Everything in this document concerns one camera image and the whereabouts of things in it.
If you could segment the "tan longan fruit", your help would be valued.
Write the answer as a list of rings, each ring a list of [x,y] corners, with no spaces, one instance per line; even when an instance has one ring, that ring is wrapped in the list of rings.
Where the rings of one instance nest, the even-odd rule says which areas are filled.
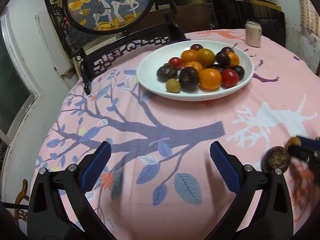
[[[179,93],[181,91],[181,84],[176,79],[169,79],[165,83],[165,87],[169,93]]]
[[[299,138],[299,137],[292,137],[292,138],[290,138],[290,139],[287,141],[285,148],[289,148],[289,147],[292,146],[292,145],[301,146],[302,143],[301,143],[300,138]]]

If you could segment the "small orange tangerine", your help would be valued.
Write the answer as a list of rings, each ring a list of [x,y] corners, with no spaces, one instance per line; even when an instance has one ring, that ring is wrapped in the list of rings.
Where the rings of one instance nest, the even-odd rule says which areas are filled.
[[[198,74],[200,74],[200,72],[202,72],[204,70],[203,65],[197,61],[190,61],[190,62],[186,63],[185,68],[186,67],[193,67],[197,71]]]

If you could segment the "beige drink can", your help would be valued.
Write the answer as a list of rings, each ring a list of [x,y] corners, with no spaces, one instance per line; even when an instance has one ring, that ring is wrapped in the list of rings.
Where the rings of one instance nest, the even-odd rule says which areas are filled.
[[[262,27],[259,23],[247,21],[245,24],[246,44],[255,48],[261,47]]]

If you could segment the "red cherry tomato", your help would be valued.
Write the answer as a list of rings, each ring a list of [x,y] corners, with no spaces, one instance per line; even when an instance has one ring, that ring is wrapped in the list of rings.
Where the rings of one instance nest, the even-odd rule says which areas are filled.
[[[183,60],[180,59],[179,57],[172,57],[168,64],[174,66],[175,68],[177,68],[178,70],[183,68]]]
[[[222,83],[227,88],[234,87],[240,81],[239,75],[235,70],[232,69],[225,69],[221,75]]]

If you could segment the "window with white frame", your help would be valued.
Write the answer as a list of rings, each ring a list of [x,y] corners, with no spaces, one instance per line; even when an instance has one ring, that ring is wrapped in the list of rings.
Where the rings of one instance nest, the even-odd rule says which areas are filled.
[[[1,14],[1,141],[11,145],[40,89],[16,42],[9,8]]]

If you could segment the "large orange tangerine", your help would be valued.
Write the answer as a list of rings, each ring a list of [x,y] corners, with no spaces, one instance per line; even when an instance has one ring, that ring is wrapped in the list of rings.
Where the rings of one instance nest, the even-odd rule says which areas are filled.
[[[193,49],[185,50],[181,54],[181,59],[184,64],[187,64],[191,61],[197,61],[197,51]]]

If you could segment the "small dark cherry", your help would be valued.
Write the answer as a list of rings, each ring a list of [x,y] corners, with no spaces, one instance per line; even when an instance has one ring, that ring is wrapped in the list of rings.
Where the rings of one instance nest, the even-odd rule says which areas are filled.
[[[231,59],[223,51],[218,52],[215,59],[216,62],[223,67],[228,67],[231,63]]]

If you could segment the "dark elongated water chestnut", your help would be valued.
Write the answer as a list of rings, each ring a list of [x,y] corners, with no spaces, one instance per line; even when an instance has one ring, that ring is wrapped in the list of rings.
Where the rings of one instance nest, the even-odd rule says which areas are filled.
[[[281,146],[270,148],[263,156],[261,169],[263,172],[272,172],[276,168],[283,173],[288,169],[290,155],[287,150]]]

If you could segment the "dark chair behind table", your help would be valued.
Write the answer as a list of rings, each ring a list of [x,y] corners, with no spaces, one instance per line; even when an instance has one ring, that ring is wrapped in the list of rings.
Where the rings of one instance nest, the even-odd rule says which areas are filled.
[[[212,0],[216,29],[244,29],[248,21],[259,23],[262,35],[286,46],[285,15],[282,11],[237,0]]]

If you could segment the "yellow orange tomato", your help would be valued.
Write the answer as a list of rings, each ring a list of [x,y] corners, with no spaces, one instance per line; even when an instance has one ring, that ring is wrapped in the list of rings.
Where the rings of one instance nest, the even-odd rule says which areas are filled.
[[[202,48],[197,51],[197,61],[207,68],[215,63],[215,54],[209,49]]]

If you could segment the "large dark red plum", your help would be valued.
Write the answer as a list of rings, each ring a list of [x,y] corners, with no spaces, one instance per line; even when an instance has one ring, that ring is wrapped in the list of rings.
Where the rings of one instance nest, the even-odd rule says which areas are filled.
[[[221,52],[228,54],[230,52],[234,52],[234,50],[231,47],[224,47],[221,49]]]

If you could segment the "large dark water chestnut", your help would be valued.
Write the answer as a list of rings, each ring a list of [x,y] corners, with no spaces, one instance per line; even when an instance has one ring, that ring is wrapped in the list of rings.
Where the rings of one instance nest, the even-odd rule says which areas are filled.
[[[193,91],[198,87],[199,75],[195,68],[185,67],[180,71],[179,82],[182,90]]]

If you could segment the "small orange kumquat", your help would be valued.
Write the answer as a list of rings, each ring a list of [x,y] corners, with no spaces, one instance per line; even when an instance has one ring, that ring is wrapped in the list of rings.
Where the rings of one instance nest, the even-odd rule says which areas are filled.
[[[229,67],[239,66],[240,65],[240,59],[236,53],[230,51],[228,54],[228,57],[230,59]]]

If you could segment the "round deer painting screen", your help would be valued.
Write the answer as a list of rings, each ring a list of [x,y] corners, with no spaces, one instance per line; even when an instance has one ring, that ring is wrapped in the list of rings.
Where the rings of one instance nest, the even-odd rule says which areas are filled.
[[[44,0],[58,38],[70,58],[101,35],[114,35],[141,21],[155,0]],[[177,12],[174,0],[167,0]]]

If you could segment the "dark carved wooden chair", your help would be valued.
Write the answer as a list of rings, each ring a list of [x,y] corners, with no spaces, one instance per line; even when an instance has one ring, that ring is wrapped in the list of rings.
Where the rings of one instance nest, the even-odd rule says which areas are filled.
[[[176,23],[161,23],[123,36],[92,53],[83,53],[80,71],[85,93],[89,95],[92,81],[110,69],[114,61],[125,54],[143,46],[163,46],[186,40],[184,32]]]

